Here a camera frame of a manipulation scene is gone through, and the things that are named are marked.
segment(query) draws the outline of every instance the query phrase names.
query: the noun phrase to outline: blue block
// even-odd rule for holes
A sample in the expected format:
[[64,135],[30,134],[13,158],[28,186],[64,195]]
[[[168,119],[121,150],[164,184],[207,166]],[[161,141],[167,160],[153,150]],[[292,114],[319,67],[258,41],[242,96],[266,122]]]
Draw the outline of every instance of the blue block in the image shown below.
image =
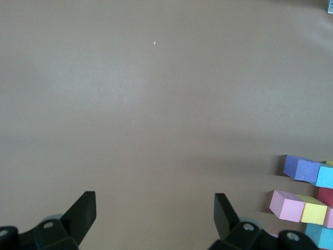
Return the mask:
[[294,180],[316,182],[320,163],[311,159],[287,155],[283,173]]
[[317,181],[311,183],[322,188],[333,189],[333,166],[320,163]]
[[323,225],[306,225],[305,234],[319,247],[333,250],[333,229]]

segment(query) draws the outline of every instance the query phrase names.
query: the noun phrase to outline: colorful toy block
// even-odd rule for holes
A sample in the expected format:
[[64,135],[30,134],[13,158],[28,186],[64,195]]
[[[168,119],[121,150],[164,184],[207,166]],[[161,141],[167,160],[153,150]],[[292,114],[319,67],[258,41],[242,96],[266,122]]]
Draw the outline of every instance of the colorful toy block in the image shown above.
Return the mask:
[[316,198],[299,194],[297,196],[305,202],[301,222],[323,225],[327,206]]
[[317,181],[311,183],[315,186],[333,189],[333,166],[320,163]]
[[324,226],[333,229],[333,207],[327,207]]
[[274,190],[270,210],[281,220],[300,222],[305,202],[295,194]]
[[333,207],[333,189],[320,187],[318,193],[318,200],[328,206]]
[[305,234],[319,247],[333,250],[333,229],[311,224],[306,226]]
[[311,159],[287,155],[283,173],[294,180],[316,182],[320,163]]

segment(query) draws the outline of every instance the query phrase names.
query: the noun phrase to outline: light pink block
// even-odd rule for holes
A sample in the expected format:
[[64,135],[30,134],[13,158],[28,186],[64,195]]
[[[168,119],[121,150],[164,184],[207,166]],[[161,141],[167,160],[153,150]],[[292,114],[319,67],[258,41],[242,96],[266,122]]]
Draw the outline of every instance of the light pink block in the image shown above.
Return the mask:
[[333,229],[333,207],[327,207],[324,226]]
[[300,222],[305,202],[295,194],[274,190],[270,210],[281,220]]

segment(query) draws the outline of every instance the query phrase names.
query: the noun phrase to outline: black metal bracket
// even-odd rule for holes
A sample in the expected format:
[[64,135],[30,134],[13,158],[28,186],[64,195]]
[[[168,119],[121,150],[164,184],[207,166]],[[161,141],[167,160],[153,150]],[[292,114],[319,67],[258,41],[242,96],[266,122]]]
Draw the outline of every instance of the black metal bracket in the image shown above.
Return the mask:
[[85,192],[60,218],[43,221],[28,232],[0,227],[0,250],[78,250],[96,219],[96,194]]
[[278,238],[241,222],[225,194],[215,194],[214,222],[220,236],[209,250],[318,250],[304,233],[284,230]]

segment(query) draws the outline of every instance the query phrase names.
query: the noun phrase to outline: stack of blocks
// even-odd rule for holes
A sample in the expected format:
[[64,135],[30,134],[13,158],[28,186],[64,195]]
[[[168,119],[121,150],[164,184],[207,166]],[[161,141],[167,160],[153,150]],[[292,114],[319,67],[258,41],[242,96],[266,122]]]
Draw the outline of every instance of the stack of blocks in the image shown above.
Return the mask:
[[333,161],[287,155],[284,173],[319,187],[318,199],[274,190],[270,210],[279,219],[308,223],[305,234],[319,248],[333,250]]

